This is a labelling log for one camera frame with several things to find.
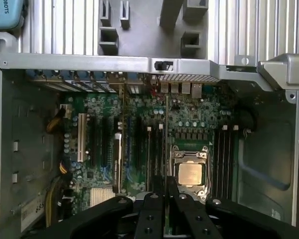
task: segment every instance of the perforated metal mesh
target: perforated metal mesh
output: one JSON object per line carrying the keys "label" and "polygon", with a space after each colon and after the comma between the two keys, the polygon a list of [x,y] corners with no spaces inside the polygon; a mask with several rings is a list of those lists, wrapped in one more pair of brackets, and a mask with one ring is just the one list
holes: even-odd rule
{"label": "perforated metal mesh", "polygon": [[166,74],[159,76],[161,81],[191,81],[191,82],[219,82],[220,80],[209,75],[183,75],[183,74]]}

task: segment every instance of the beige pci slot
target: beige pci slot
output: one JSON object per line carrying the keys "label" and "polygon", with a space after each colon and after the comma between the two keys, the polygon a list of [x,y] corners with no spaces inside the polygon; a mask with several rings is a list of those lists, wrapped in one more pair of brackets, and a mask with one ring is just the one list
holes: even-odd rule
{"label": "beige pci slot", "polygon": [[87,114],[79,114],[78,123],[78,162],[85,160],[86,124]]}

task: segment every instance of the ventilation grille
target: ventilation grille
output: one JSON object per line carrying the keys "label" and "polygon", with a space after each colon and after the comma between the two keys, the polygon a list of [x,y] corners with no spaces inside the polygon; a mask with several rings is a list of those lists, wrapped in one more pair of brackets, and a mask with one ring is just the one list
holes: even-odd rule
{"label": "ventilation grille", "polygon": [[162,75],[159,76],[161,81],[190,81],[190,82],[219,82],[220,80],[208,75],[183,75],[183,74],[175,74],[175,75]]}
{"label": "ventilation grille", "polygon": [[115,197],[111,188],[92,188],[90,207],[98,205],[108,199]]}

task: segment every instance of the screw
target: screw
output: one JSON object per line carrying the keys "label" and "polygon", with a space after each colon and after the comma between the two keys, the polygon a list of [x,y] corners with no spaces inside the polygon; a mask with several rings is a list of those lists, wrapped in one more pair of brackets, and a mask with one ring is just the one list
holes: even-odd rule
{"label": "screw", "polygon": [[219,204],[221,204],[221,201],[218,200],[218,199],[214,199],[214,200],[213,200],[213,203],[216,204],[216,205],[219,205]]}
{"label": "screw", "polygon": [[179,198],[181,198],[181,199],[185,199],[185,198],[187,198],[187,196],[186,196],[185,194],[180,194],[180,195],[179,195]]}

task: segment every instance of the green circuit board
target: green circuit board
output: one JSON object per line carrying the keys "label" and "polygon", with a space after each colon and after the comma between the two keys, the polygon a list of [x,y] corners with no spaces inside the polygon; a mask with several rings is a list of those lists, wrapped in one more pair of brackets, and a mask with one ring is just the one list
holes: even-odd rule
{"label": "green circuit board", "polygon": [[[93,206],[93,189],[98,189],[99,194],[102,192],[105,195],[104,199],[115,195],[111,193],[114,121],[115,118],[122,118],[123,111],[126,119],[126,150],[122,162],[120,194],[135,199],[138,193],[147,188],[147,157],[149,152],[157,151],[155,145],[159,142],[156,141],[155,135],[159,134],[160,127],[165,127],[166,111],[168,134],[172,144],[176,144],[180,150],[187,151],[200,151],[207,146],[212,156],[214,129],[232,117],[231,108],[234,101],[231,94],[223,94],[222,89],[218,87],[206,88],[201,99],[192,99],[191,95],[186,94],[129,96],[126,98],[125,108],[122,99],[116,94],[68,94],[62,102],[69,109],[64,119],[63,155],[67,167],[73,173],[73,214]],[[83,162],[78,162],[79,114],[87,114],[87,154]],[[106,130],[103,129],[104,121],[107,122]],[[104,139],[107,141],[106,149],[103,149]]]}

